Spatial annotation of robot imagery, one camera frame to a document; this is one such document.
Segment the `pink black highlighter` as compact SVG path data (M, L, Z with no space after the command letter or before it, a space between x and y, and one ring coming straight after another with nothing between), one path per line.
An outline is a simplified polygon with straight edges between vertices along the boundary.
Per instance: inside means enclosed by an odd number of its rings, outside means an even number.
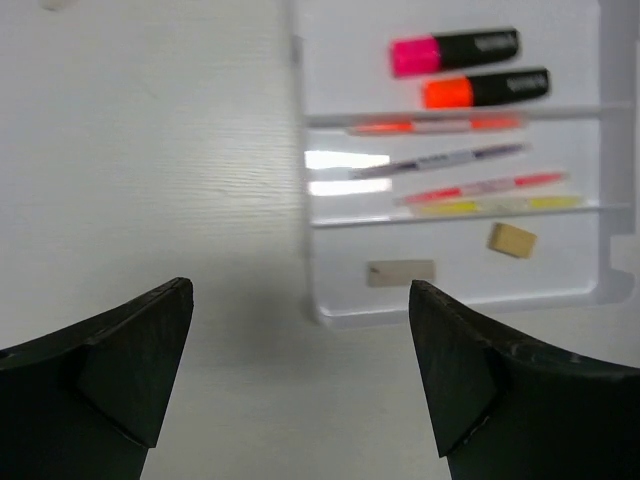
M390 43L391 73L407 78L510 60L520 51L513 27L394 40Z

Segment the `white eraser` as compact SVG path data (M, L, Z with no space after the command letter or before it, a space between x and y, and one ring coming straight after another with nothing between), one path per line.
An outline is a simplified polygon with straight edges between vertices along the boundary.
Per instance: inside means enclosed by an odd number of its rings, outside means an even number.
M414 280L433 281L436 264L433 260L371 261L367 263L366 273L370 288L404 287Z

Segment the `pink pen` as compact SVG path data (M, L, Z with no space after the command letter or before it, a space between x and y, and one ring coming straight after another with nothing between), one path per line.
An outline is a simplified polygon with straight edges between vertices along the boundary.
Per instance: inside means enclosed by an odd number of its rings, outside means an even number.
M564 171L494 178L398 197L394 200L393 204L396 206L410 206L414 204L505 193L514 190L551 185L565 181L568 178L569 173Z
M514 115L490 115L460 119L410 120L348 127L354 136L432 135L519 129L525 121Z

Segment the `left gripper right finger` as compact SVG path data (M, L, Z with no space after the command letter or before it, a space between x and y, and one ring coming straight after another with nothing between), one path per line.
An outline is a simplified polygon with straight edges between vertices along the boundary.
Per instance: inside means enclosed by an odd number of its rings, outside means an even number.
M639 372L561 349L416 280L409 323L455 479L635 479Z

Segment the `grey thin pen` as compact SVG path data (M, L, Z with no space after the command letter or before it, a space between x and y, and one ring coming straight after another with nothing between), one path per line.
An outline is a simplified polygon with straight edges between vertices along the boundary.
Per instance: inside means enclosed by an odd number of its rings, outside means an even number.
M450 153L433 154L386 165L357 169L349 174L349 178L352 180L365 180L411 172L450 168L519 154L524 152L527 147L528 145L525 143L508 143L457 150Z

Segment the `tan eraser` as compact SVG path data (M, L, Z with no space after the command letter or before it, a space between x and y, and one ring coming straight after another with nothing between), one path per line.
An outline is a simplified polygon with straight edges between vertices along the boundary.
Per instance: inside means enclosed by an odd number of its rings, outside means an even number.
M529 259L538 237L516 226L496 222L493 224L487 248L517 259Z

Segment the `yellow pen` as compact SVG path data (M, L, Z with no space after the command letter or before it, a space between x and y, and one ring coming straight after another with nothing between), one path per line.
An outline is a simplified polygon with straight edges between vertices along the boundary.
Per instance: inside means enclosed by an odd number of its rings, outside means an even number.
M510 214L534 210L566 209L581 206L581 196L494 197L479 200L424 204L411 208L414 215L457 216L475 214Z

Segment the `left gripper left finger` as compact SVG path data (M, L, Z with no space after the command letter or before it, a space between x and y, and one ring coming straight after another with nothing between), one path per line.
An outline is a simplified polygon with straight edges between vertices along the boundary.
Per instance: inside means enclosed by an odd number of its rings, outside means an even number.
M175 278L1 352L4 479L138 479L162 429L194 309Z

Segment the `orange-capped black marker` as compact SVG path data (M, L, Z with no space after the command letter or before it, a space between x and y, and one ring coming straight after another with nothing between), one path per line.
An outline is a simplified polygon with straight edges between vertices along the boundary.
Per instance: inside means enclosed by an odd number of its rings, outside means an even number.
M422 103L427 109L494 107L542 98L550 90L546 68L503 71L427 81Z

